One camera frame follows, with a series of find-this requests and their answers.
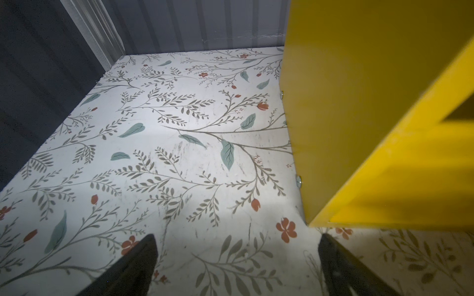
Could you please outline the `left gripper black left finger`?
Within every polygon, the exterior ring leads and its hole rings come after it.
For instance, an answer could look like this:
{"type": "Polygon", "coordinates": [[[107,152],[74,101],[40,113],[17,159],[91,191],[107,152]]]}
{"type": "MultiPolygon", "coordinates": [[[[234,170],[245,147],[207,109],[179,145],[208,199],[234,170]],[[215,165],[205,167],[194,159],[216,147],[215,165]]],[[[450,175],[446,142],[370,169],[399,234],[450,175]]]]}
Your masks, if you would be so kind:
{"type": "Polygon", "coordinates": [[[155,237],[148,234],[99,278],[79,292],[79,296],[145,296],[148,294],[157,260],[155,237]]]}

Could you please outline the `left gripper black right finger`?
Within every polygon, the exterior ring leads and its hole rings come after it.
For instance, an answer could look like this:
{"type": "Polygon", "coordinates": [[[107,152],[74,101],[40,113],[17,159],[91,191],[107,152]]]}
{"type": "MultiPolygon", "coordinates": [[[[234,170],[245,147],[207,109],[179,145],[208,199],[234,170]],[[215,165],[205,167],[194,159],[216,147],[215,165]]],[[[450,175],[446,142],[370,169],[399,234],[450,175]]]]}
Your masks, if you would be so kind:
{"type": "Polygon", "coordinates": [[[322,235],[318,254],[330,296],[399,295],[331,235],[322,235]]]}

